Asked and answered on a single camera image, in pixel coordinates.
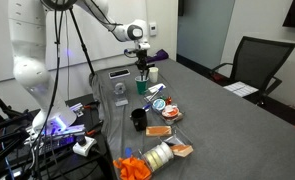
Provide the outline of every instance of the gray table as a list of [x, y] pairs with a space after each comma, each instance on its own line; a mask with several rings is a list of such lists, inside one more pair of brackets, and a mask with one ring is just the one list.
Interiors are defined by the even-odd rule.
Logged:
[[[175, 159], [153, 179], [295, 179], [294, 126], [172, 60], [156, 67], [158, 82], [185, 111], [176, 125], [191, 139], [194, 152]], [[129, 104], [116, 107], [108, 72], [124, 68], [131, 72], [125, 78]], [[129, 119], [132, 110], [145, 105], [136, 92], [137, 75], [132, 65], [99, 71], [95, 80], [114, 159], [124, 157], [125, 147], [140, 148], [149, 140]], [[152, 112], [147, 116], [149, 125], [165, 125]]]

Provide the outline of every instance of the mug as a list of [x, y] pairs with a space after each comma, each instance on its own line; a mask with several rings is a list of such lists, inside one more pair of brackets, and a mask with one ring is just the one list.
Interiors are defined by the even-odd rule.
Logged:
[[136, 131], [146, 130], [147, 114], [144, 109], [135, 109], [133, 112], [131, 112], [130, 119], [133, 121]]

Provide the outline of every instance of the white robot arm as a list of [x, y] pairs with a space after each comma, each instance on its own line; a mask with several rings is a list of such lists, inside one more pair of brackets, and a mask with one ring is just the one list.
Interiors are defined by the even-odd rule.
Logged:
[[[108, 17], [107, 0], [9, 0], [9, 27], [14, 56], [14, 77], [40, 105], [40, 112], [32, 124], [32, 133], [39, 134], [46, 122], [54, 89], [54, 81], [45, 67], [46, 13], [64, 11], [78, 5], [94, 16], [113, 33], [118, 41], [134, 41], [136, 50], [150, 48], [147, 24], [135, 20], [120, 25]], [[57, 91], [54, 106], [47, 121], [47, 132], [63, 131], [76, 120], [76, 115], [65, 104]]]

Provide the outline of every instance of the chair armrest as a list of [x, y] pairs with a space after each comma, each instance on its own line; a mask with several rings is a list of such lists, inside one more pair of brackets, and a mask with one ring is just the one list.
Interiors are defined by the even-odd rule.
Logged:
[[218, 66], [214, 67], [213, 69], [210, 70], [211, 73], [215, 73], [215, 71], [225, 65], [233, 65], [232, 63], [222, 63], [222, 64], [219, 64]]
[[208, 73], [209, 77], [210, 77], [212, 80], [214, 80], [214, 81], [218, 81], [218, 79], [220, 79], [221, 77], [216, 77], [216, 76], [215, 76], [216, 70], [219, 69], [219, 68], [221, 68], [221, 67], [223, 67], [223, 66], [225, 66], [225, 65], [233, 65], [233, 64], [232, 64], [232, 63], [222, 63], [222, 64], [220, 64], [220, 65], [214, 67], [213, 69], [211, 69], [211, 70], [209, 71], [209, 73]]
[[266, 91], [263, 93], [263, 96], [267, 96], [270, 94], [273, 90], [275, 90], [283, 81], [273, 77], [275, 81], [266, 89]]

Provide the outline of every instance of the office chair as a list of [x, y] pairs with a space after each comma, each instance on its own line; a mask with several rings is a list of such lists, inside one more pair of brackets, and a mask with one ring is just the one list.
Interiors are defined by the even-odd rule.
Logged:
[[[239, 43], [233, 63], [223, 63], [210, 70], [210, 77], [218, 84], [231, 84], [241, 81], [258, 91], [244, 98], [257, 104], [265, 105], [265, 97], [276, 89], [282, 81], [274, 75], [287, 60], [295, 43], [278, 42], [244, 36]], [[216, 70], [232, 65], [229, 78], [216, 73]]]

